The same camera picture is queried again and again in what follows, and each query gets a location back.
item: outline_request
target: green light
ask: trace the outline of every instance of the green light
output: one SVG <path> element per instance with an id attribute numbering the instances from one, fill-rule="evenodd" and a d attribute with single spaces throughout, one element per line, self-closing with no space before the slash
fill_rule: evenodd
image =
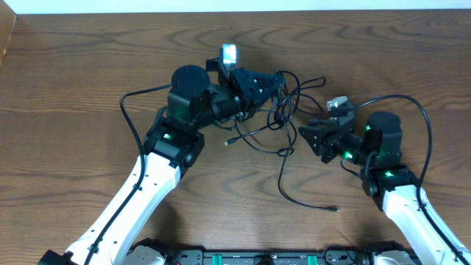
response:
<path id="1" fill-rule="evenodd" d="M 345 152 L 344 158 L 345 158 L 345 159 L 352 159 L 352 158 L 353 158 L 353 155 L 350 154 L 349 152 Z"/>

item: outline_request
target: wooden surface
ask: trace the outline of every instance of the wooden surface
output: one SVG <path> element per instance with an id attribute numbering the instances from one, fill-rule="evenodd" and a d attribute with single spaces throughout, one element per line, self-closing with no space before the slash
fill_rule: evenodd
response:
<path id="1" fill-rule="evenodd" d="M 7 53 L 7 46 L 10 42 L 13 27 L 15 26 L 15 13 L 0 0 L 0 71 L 3 58 Z"/>
<path id="2" fill-rule="evenodd" d="M 433 126 L 425 188 L 471 247 L 470 11 L 23 15 L 0 75 L 0 264 L 35 264 L 47 249 L 61 252 L 76 241 L 138 155 L 119 110 L 121 95 L 169 83 L 185 64 L 204 66 L 223 43 L 236 43 L 240 65 L 250 70 L 287 69 L 301 80 L 325 75 L 327 85 L 309 91 L 323 105 L 341 95 L 356 104 L 390 93 L 418 99 Z M 127 102 L 141 135 L 166 105 L 166 94 Z M 401 116 L 403 160 L 419 174 L 427 139 L 419 111 L 390 100 L 359 112 L 361 120 L 374 110 Z M 264 120 L 257 116 L 244 131 Z M 304 140 L 288 159 L 284 189 L 303 202 L 337 205 L 340 213 L 284 200 L 276 186 L 281 158 L 242 141 L 224 146 L 234 132 L 202 132 L 206 145 L 198 161 L 139 239 L 207 249 L 406 244 L 360 181 L 338 159 L 320 163 Z M 255 139 L 266 149 L 286 145 L 281 131 Z"/>

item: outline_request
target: wooden table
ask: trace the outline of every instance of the wooden table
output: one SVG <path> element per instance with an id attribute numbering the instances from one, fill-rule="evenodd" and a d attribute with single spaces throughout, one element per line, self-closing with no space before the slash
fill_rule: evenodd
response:
<path id="1" fill-rule="evenodd" d="M 35 264 L 47 249 L 61 252 L 76 241 L 138 156 L 121 95 L 169 83 L 180 66 L 204 66 L 223 43 L 237 44 L 240 66 L 250 70 L 287 69 L 301 80 L 325 75 L 327 85 L 308 92 L 323 105 L 341 95 L 356 104 L 391 93 L 418 99 L 433 126 L 425 188 L 471 247 L 469 10 L 20 15 L 0 74 L 0 264 Z M 167 93 L 127 102 L 142 136 Z M 419 111 L 389 100 L 360 111 L 359 126 L 376 110 L 400 115 L 403 161 L 419 174 L 427 147 Z M 243 130 L 261 126 L 264 117 Z M 307 119 L 297 115 L 294 122 Z M 339 213 L 283 199 L 276 183 L 281 158 L 242 141 L 224 146 L 235 132 L 202 133 L 198 161 L 138 239 L 232 250 L 407 244 L 360 181 L 338 159 L 321 163 L 304 140 L 288 159 L 283 187 L 303 202 L 337 205 Z M 250 140 L 266 149 L 286 145 L 281 131 Z"/>

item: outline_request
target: cable connector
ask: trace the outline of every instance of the cable connector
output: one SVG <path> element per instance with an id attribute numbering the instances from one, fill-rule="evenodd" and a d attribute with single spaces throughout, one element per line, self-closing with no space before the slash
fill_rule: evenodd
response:
<path id="1" fill-rule="evenodd" d="M 231 139 L 225 141 L 224 144 L 225 144 L 226 146 L 231 145 L 231 144 L 234 144 L 238 139 L 240 139 L 240 138 L 239 138 L 239 137 L 231 138 Z"/>

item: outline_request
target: white backdrop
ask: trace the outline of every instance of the white backdrop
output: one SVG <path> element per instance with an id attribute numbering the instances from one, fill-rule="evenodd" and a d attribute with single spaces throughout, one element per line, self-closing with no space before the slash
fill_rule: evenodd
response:
<path id="1" fill-rule="evenodd" d="M 413 10 L 471 8 L 471 0 L 4 0 L 16 14 Z"/>

